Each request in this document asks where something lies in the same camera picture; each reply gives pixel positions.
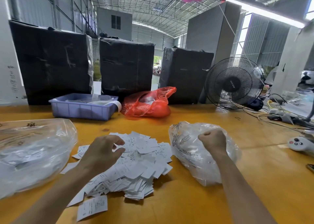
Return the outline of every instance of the tape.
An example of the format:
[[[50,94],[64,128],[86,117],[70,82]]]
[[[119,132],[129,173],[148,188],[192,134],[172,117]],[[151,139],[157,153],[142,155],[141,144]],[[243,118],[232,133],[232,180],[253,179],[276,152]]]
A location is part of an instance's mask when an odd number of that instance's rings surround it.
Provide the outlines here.
[[[110,103],[114,103],[114,104],[116,104],[116,105],[117,105],[117,107],[118,107],[118,112],[120,112],[120,111],[121,111],[121,109],[122,109],[122,105],[121,105],[121,103],[120,103],[119,101],[111,101],[111,102],[107,103],[106,105],[108,105],[108,104],[110,104]]]

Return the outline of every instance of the white pillar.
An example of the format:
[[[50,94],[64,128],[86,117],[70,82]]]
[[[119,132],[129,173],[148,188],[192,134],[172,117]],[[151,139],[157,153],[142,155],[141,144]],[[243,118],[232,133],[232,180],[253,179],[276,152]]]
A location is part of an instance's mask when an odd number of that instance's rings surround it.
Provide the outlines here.
[[[296,90],[313,44],[314,27],[290,28],[271,93]]]
[[[0,106],[1,104],[27,104],[21,73],[9,26],[8,0],[0,0]]]

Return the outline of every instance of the ceiling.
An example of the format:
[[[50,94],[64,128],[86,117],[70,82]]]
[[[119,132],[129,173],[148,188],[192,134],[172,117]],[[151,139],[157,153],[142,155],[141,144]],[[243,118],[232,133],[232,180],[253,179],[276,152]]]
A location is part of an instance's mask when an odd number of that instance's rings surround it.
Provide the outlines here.
[[[219,0],[184,3],[182,0],[92,0],[95,7],[133,14],[133,21],[157,28],[173,37],[186,33],[188,20]]]

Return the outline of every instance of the red plastic bag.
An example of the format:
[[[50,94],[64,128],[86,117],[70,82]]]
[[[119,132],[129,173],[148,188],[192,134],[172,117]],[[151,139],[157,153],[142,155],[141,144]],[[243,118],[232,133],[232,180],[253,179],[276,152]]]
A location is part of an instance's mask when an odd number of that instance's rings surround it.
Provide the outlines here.
[[[175,91],[175,87],[164,87],[134,93],[124,99],[121,113],[133,117],[166,117],[171,113],[168,98]]]

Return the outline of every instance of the window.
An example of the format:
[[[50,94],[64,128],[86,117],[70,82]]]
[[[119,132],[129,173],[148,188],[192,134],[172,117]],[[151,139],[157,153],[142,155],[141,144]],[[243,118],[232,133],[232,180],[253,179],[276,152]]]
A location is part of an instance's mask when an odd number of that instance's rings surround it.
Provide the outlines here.
[[[178,47],[181,47],[180,45],[181,45],[181,37],[179,37],[178,39]]]
[[[252,18],[252,13],[246,13],[244,20],[243,20],[243,24],[242,24],[242,29],[240,32],[239,42],[238,42],[238,45],[236,47],[235,57],[240,57],[242,54],[242,50],[243,50],[245,38],[247,35],[247,30],[248,30],[250,22],[251,22],[251,18]]]
[[[121,30],[121,17],[111,15],[111,28]]]
[[[305,19],[312,20],[314,18],[314,0],[311,0]]]

